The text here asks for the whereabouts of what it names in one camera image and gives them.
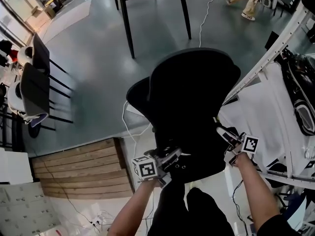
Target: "white cable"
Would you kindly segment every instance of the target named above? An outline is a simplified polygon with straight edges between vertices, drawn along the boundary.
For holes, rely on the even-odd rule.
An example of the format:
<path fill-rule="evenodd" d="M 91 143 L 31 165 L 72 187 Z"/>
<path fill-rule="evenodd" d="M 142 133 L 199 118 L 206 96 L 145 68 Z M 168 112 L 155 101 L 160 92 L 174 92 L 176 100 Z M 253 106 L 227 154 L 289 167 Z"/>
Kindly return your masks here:
<path fill-rule="evenodd" d="M 122 120 L 123 120 L 123 122 L 124 122 L 124 124 L 125 124 L 125 127 L 126 127 L 126 130 L 127 130 L 128 134 L 129 134 L 129 136 L 127 136 L 127 137 L 131 137 L 131 138 L 133 139 L 133 141 L 134 141 L 133 158 L 135 158 L 135 157 L 136 157 L 136 149 L 137 149 L 137 141 L 134 139 L 134 136 L 141 136 L 145 131 L 147 131 L 147 129 L 150 127 L 151 123 L 146 127 L 145 130 L 143 130 L 143 131 L 141 132 L 141 134 L 139 134 L 139 135 L 132 135 L 132 134 L 130 133 L 129 129 L 128 129 L 127 123 L 126 123 L 125 120 L 124 120 L 124 114 L 125 114 L 125 108 L 126 108 L 127 102 L 128 102 L 128 101 L 126 101 L 126 102 L 124 103 L 124 106 L 123 106 Z M 135 176 L 133 177 L 133 185 L 134 185 L 134 188 L 136 189 Z"/>
<path fill-rule="evenodd" d="M 212 1 L 213 1 L 213 0 L 211 0 L 211 1 L 208 2 L 207 14 L 206 14 L 205 19 L 203 20 L 202 24 L 200 25 L 200 32 L 199 32 L 199 48 L 201 47 L 201 31 L 202 31 L 202 26 L 203 26 L 203 24 L 205 23 L 206 18 L 207 18 L 208 14 L 209 14 L 209 3 L 211 3 Z"/>
<path fill-rule="evenodd" d="M 135 135 L 132 135 L 132 136 L 141 136 L 141 135 L 143 135 L 143 133 L 146 132 L 150 126 L 151 126 L 151 123 L 149 123 L 149 125 L 146 127 L 146 129 L 143 130 L 140 134 L 135 134 Z"/>
<path fill-rule="evenodd" d="M 207 14 L 205 16 L 205 19 L 203 20 L 202 24 L 200 25 L 200 32 L 199 32 L 199 48 L 201 47 L 201 31 L 202 31 L 202 26 L 203 24 L 205 23 L 206 19 L 207 19 L 207 16 L 209 14 L 209 3 L 211 3 L 213 0 L 209 1 L 208 2 L 208 8 L 207 8 Z"/>

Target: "white cabinet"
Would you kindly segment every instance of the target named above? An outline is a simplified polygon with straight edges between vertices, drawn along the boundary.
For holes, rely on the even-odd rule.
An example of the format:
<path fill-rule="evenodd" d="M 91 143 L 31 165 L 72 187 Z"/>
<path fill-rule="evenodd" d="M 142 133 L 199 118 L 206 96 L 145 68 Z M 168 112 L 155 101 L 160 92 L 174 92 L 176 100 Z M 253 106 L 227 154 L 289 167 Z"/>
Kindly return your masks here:
<path fill-rule="evenodd" d="M 27 153 L 5 151 L 4 148 L 0 148 L 0 182 L 10 184 L 33 182 Z"/>
<path fill-rule="evenodd" d="M 0 185 L 0 231 L 3 236 L 38 235 L 60 224 L 39 182 Z"/>

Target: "gray floor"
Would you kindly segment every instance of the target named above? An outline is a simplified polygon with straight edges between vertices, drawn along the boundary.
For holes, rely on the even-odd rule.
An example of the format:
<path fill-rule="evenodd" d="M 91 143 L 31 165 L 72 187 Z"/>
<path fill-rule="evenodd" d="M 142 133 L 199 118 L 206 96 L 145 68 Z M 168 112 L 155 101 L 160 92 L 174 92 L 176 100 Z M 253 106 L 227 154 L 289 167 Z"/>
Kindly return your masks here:
<path fill-rule="evenodd" d="M 127 90 L 149 76 L 166 55 L 199 46 L 199 27 L 207 2 L 187 0 L 192 33 L 189 41 L 180 0 L 128 1 L 136 56 L 132 59 L 121 10 L 116 10 L 114 0 L 92 0 L 88 17 L 47 44 L 52 59 L 69 73 L 65 76 L 52 67 L 53 75 L 73 88 L 68 92 L 71 101 L 52 93 L 55 107 L 61 109 L 53 115 L 70 118 L 74 124 L 49 120 L 46 125 L 55 127 L 56 132 L 42 129 L 36 139 L 25 131 L 27 151 L 32 156 L 34 150 L 38 155 L 48 154 L 125 131 L 121 115 Z M 259 4 L 256 22 L 250 22 L 241 17 L 245 4 L 241 1 L 227 6 L 224 0 L 214 0 L 202 29 L 202 47 L 227 52 L 241 68 L 242 77 L 265 53 L 271 30 L 280 33 L 291 17 L 284 13 L 280 18 L 280 11 L 273 17 L 271 10 Z M 211 61 L 205 69 L 211 69 Z M 145 122 L 130 113 L 126 119 L 131 128 Z"/>

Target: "white shelf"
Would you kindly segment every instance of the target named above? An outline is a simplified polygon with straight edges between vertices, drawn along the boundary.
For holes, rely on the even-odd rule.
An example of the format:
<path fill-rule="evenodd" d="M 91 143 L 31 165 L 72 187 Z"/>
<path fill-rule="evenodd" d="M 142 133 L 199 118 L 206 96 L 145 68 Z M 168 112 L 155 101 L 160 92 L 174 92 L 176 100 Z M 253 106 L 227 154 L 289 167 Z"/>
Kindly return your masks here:
<path fill-rule="evenodd" d="M 257 155 L 264 167 L 286 156 L 288 173 L 292 164 L 291 174 L 299 175 L 309 162 L 304 158 L 309 137 L 298 126 L 280 66 L 269 64 L 260 78 L 262 82 L 238 93 L 238 101 L 220 109 L 220 121 L 260 138 Z"/>
<path fill-rule="evenodd" d="M 284 119 L 286 130 L 283 133 L 287 133 L 290 146 L 290 151 L 286 151 L 286 156 L 291 156 L 293 174 L 299 175 L 309 162 L 304 157 L 309 137 L 302 134 L 296 121 L 294 108 L 284 84 L 280 65 L 277 63 L 269 64 L 266 67 L 265 75 L 269 82 L 266 86 L 270 87 L 274 93 Z"/>

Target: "chair leg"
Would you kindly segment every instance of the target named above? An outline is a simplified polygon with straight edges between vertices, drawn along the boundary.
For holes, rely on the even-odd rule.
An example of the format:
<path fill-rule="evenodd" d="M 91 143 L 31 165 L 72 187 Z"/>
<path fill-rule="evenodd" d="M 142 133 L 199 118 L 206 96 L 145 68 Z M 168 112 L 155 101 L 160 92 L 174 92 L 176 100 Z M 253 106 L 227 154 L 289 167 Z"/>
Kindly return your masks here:
<path fill-rule="evenodd" d="M 115 0 L 115 4 L 116 4 L 117 10 L 119 10 L 119 5 L 118 5 L 118 1 L 117 0 Z"/>
<path fill-rule="evenodd" d="M 130 49 L 130 52 L 131 52 L 131 57 L 134 59 L 134 51 L 133 51 L 133 44 L 132 44 L 132 38 L 131 38 L 131 31 L 130 31 L 127 7 L 126 7 L 126 0 L 120 0 L 120 5 L 121 5 L 121 8 L 122 8 L 124 25 L 125 25 L 125 30 L 126 30 L 126 35 L 127 35 L 129 49 Z"/>
<path fill-rule="evenodd" d="M 52 130 L 52 131 L 56 131 L 56 129 L 51 128 L 51 127 L 47 127 L 47 126 L 43 126 L 43 125 L 41 125 L 40 127 L 41 127 L 41 128 L 44 128 L 44 129 L 48 129 L 48 130 Z"/>
<path fill-rule="evenodd" d="M 182 2 L 183 13 L 184 13 L 184 17 L 185 17 L 185 23 L 186 23 L 188 38 L 191 39 L 190 22 L 189 22 L 189 15 L 188 15 L 188 10 L 187 10 L 186 0 L 181 0 L 181 2 Z"/>
<path fill-rule="evenodd" d="M 51 78 L 53 81 L 56 81 L 59 85 L 62 85 L 63 87 L 65 87 L 66 89 L 72 90 L 70 87 L 66 86 L 64 83 L 60 82 L 59 80 L 57 80 L 55 77 L 49 75 L 49 78 Z"/>
<path fill-rule="evenodd" d="M 67 98 L 70 99 L 70 96 L 69 96 L 69 95 L 65 94 L 64 92 L 61 92 L 61 91 L 58 90 L 57 88 L 54 88 L 54 87 L 52 87 L 52 86 L 49 86 L 49 88 L 50 88 L 51 90 L 53 90 L 53 91 L 55 91 L 55 92 L 57 92 L 57 93 L 63 95 L 64 97 L 67 97 Z"/>
<path fill-rule="evenodd" d="M 52 63 L 52 64 L 54 64 L 57 68 L 59 68 L 62 72 L 64 72 L 64 73 L 67 73 L 65 70 L 63 70 L 60 66 L 58 66 L 55 62 L 53 62 L 51 59 L 49 59 L 50 60 L 50 62 Z"/>
<path fill-rule="evenodd" d="M 63 118 L 56 117 L 56 116 L 49 116 L 48 118 L 53 119 L 53 120 L 59 120 L 59 121 L 67 122 L 67 123 L 73 123 L 73 121 L 71 121 L 71 120 L 66 120 Z"/>

